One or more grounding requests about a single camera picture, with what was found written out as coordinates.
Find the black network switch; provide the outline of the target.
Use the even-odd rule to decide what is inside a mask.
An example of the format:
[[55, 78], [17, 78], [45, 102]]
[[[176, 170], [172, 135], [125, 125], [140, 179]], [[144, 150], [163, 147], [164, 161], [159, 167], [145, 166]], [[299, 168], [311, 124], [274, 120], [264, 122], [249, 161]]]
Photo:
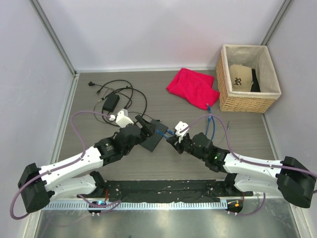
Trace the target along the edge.
[[[161, 122], [159, 122], [157, 120], [152, 119], [151, 123], [155, 124], [156, 130], [158, 130], [159, 132], [161, 132], [163, 134], [165, 134], [168, 130], [168, 127], [166, 125], [162, 124]], [[140, 145], [143, 148], [147, 149], [148, 151], [153, 152], [162, 138], [163, 138], [163, 135], [155, 132], [154, 135], [152, 135], [150, 138], [148, 138], [146, 141], [144, 141]]]

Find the beige baseball cap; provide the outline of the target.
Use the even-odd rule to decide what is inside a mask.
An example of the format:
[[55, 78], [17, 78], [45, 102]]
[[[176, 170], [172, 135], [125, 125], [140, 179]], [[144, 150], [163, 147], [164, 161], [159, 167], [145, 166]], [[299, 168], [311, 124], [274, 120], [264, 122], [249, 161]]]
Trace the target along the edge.
[[232, 90], [238, 92], [250, 92], [253, 84], [252, 69], [240, 64], [229, 67]]

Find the wicker basket with liner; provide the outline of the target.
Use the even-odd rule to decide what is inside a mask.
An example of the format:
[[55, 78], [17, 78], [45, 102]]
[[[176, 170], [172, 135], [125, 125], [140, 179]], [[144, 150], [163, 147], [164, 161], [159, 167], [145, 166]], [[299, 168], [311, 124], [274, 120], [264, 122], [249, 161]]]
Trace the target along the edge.
[[221, 111], [263, 114], [281, 96], [266, 46], [223, 45], [216, 77]]

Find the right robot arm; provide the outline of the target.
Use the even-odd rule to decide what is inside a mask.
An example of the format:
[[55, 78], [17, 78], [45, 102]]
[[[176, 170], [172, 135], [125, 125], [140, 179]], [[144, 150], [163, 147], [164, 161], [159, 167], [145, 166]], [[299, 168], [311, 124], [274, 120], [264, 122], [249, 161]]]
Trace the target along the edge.
[[282, 196], [301, 208], [311, 206], [317, 177], [293, 157], [286, 156], [281, 161], [233, 154], [214, 146], [202, 132], [194, 137], [174, 135], [166, 141], [179, 154], [186, 152], [203, 161], [211, 171], [225, 173], [223, 188], [230, 196], [239, 192], [259, 192]]

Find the red cloth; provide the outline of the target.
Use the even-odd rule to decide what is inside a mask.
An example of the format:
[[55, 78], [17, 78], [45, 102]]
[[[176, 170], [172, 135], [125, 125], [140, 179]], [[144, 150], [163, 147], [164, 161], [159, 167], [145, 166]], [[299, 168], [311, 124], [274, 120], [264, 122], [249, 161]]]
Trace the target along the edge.
[[193, 106], [207, 110], [219, 99], [220, 93], [212, 88], [214, 77], [182, 68], [166, 87], [170, 94], [187, 100]]

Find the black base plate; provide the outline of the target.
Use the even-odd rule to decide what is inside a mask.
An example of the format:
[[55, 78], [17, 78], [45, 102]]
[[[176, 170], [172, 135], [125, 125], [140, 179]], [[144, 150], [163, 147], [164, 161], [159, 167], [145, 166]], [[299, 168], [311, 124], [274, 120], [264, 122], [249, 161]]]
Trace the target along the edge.
[[128, 203], [218, 202], [220, 197], [253, 196], [230, 188], [223, 180], [108, 180], [85, 198]]

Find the black power adapter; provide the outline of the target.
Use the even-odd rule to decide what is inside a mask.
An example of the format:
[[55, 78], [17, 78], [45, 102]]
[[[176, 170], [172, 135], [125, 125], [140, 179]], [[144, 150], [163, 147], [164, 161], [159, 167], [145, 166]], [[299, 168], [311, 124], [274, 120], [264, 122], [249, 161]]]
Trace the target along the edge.
[[105, 102], [103, 104], [103, 107], [102, 109], [104, 111], [107, 111], [107, 112], [113, 112], [114, 109], [116, 108], [118, 102], [120, 100], [120, 96], [117, 95], [117, 94], [114, 94], [114, 93], [110, 93], [106, 99], [105, 99]]

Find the black item in basket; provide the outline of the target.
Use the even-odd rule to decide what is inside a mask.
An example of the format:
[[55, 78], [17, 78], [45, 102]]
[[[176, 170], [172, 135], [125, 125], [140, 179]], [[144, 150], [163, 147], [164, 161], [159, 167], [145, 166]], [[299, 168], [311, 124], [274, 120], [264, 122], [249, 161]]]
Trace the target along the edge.
[[256, 71], [254, 69], [252, 69], [252, 87], [251, 87], [251, 92], [260, 92], [260, 86], [259, 86], [259, 82], [257, 79], [257, 75], [256, 75]]

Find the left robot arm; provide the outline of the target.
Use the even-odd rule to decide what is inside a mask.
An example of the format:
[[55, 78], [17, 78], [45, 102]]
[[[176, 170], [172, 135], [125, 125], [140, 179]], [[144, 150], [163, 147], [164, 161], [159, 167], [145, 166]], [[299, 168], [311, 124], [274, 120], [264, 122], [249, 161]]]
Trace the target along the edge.
[[25, 167], [18, 182], [19, 191], [10, 205], [13, 213], [15, 201], [21, 196], [26, 213], [46, 207], [51, 201], [76, 195], [81, 198], [102, 197], [106, 182], [96, 169], [114, 163], [127, 156], [134, 146], [153, 136], [156, 125], [140, 115], [135, 121], [119, 112], [115, 116], [119, 131], [113, 136], [83, 148], [83, 152], [63, 161], [37, 167], [35, 163]]

